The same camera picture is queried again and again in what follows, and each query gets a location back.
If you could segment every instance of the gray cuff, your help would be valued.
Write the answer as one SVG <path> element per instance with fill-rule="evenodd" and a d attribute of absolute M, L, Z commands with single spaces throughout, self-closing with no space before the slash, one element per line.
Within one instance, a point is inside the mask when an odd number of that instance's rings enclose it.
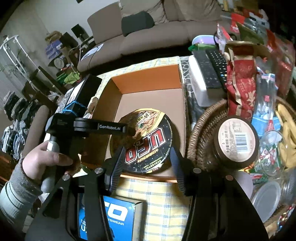
<path fill-rule="evenodd" d="M 38 196 L 42 194 L 42 191 L 39 185 L 27 177 L 22 168 L 22 161 L 23 159 L 20 159 L 15 166 L 9 182 L 18 196 L 29 203 L 34 203 Z"/>

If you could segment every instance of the remote control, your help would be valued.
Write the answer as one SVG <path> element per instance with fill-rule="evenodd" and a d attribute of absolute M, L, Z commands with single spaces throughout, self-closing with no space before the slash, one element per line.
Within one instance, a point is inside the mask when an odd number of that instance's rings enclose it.
<path fill-rule="evenodd" d="M 221 88 L 220 80 L 216 74 L 211 61 L 209 60 L 205 50 L 194 50 L 193 55 L 197 60 L 200 71 L 207 88 Z"/>
<path fill-rule="evenodd" d="M 225 84 L 227 82 L 227 63 L 225 58 L 218 49 L 206 49 L 205 51 L 217 73 L 223 89 L 226 91 Z"/>

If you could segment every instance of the wicker basket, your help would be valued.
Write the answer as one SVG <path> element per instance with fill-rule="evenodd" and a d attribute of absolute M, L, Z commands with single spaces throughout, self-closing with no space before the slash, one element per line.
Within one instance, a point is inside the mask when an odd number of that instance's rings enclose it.
<path fill-rule="evenodd" d="M 277 97 L 276 102 L 277 104 L 281 103 L 284 105 L 293 119 L 296 120 L 296 111 L 291 105 L 280 97 Z M 195 124 L 188 143 L 187 157 L 196 167 L 207 170 L 207 150 L 210 148 L 209 145 L 212 144 L 212 136 L 218 122 L 227 116 L 227 108 L 227 100 L 220 100 L 207 108 Z M 278 207 L 264 225 L 267 226 L 277 220 L 286 208 L 286 206 Z"/>

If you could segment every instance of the blue string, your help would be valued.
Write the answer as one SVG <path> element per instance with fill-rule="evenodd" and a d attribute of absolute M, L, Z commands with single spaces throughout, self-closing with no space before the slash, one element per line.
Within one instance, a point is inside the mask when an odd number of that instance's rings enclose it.
<path fill-rule="evenodd" d="M 77 102 L 77 101 L 72 101 L 70 104 L 68 104 L 68 105 L 63 109 L 62 113 L 65 113 L 65 112 L 71 112 L 71 113 L 74 114 L 76 117 L 78 117 L 78 114 L 77 114 L 75 111 L 73 111 L 73 110 L 69 110 L 69 109 L 68 109 L 72 104 L 78 104 L 78 105 L 80 105 L 82 108 L 87 109 L 83 104 L 80 104 L 80 103 Z"/>

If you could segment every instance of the yellow checkered tablecloth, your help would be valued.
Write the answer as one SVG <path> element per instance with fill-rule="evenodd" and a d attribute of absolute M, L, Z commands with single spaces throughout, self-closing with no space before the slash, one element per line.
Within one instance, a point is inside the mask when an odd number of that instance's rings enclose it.
<path fill-rule="evenodd" d="M 98 75 L 102 79 L 102 83 L 95 96 L 100 97 L 104 87 L 113 76 L 170 64 L 179 65 L 184 83 L 180 58 L 160 58 Z M 143 214 L 146 219 L 145 241 L 179 241 L 182 239 L 189 212 L 190 198 L 185 197 L 179 191 L 176 183 L 121 178 L 116 195 L 147 202 L 146 217 Z"/>

